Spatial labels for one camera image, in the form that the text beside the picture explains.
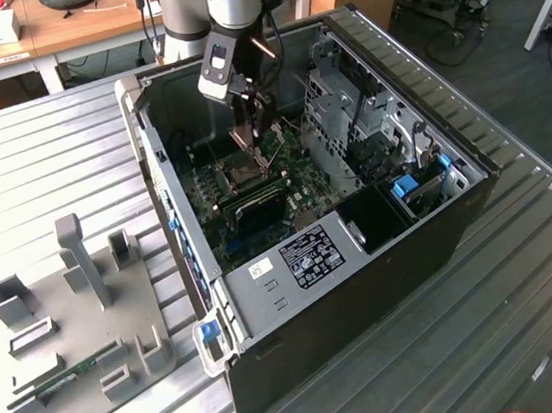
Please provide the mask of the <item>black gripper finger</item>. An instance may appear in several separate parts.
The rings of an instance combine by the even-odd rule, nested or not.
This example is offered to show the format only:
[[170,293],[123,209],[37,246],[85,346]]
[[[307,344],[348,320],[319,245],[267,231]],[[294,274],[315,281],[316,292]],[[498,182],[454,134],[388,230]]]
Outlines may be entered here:
[[263,133],[271,127],[276,118],[275,97],[267,92],[258,92],[253,101],[254,112],[252,118],[253,138],[261,139]]
[[242,74],[232,74],[228,91],[232,97],[235,141],[254,140],[252,118],[254,114],[253,101],[258,92],[256,81]]

